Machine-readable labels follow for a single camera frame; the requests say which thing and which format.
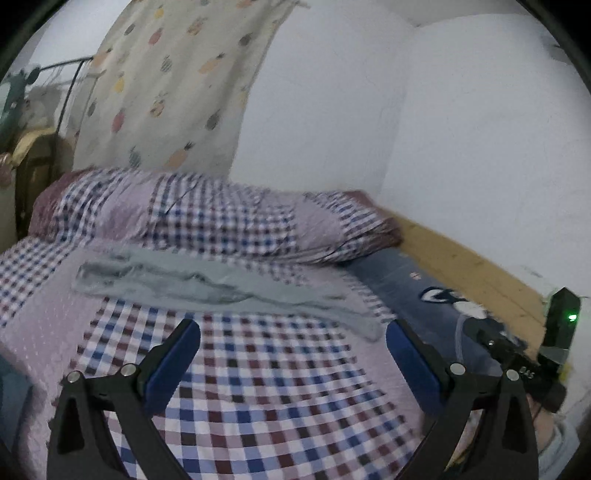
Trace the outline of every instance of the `metal screw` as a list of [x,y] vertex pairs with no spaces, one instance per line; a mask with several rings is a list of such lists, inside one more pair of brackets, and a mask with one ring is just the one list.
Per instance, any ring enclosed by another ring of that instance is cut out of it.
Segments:
[[126,364],[121,367],[121,375],[124,377],[130,377],[135,373],[137,367],[134,364]]
[[82,374],[78,370],[74,370],[68,374],[66,380],[68,380],[69,383],[74,383],[77,382],[81,376]]
[[454,375],[463,375],[466,373],[466,367],[464,367],[462,364],[451,364],[449,366],[449,370]]
[[519,380],[519,373],[515,370],[507,370],[506,372],[507,378],[512,382],[517,382]]

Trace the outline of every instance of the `pineapple print curtain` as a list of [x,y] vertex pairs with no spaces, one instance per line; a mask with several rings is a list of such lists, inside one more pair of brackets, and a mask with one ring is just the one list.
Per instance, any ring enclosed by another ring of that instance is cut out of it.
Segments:
[[293,0],[132,1],[92,61],[90,97],[74,101],[82,118],[72,132],[74,169],[227,177],[249,89],[293,6]]

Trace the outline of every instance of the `gray towel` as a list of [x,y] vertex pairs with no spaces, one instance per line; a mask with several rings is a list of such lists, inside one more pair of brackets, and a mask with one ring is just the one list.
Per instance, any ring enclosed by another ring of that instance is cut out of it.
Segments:
[[125,247],[85,262],[72,287],[176,311],[303,314],[338,322],[373,342],[382,335],[377,318],[342,290],[289,285],[241,267],[170,252]]

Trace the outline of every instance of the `blue gripper pad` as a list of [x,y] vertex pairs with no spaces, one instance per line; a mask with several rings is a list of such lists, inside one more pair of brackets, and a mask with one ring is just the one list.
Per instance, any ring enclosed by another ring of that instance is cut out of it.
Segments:
[[386,346],[421,410],[438,416],[445,405],[441,399],[441,384],[396,321],[386,328]]
[[146,355],[139,365],[138,391],[149,416],[166,409],[200,344],[199,325],[184,319],[162,345]]

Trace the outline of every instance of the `wooden headboard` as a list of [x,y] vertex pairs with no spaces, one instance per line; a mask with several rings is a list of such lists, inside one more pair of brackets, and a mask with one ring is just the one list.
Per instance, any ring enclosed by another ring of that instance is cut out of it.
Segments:
[[401,250],[430,275],[505,322],[513,334],[529,343],[527,354],[535,358],[545,333],[542,297],[469,248],[401,215],[393,215],[404,233]]

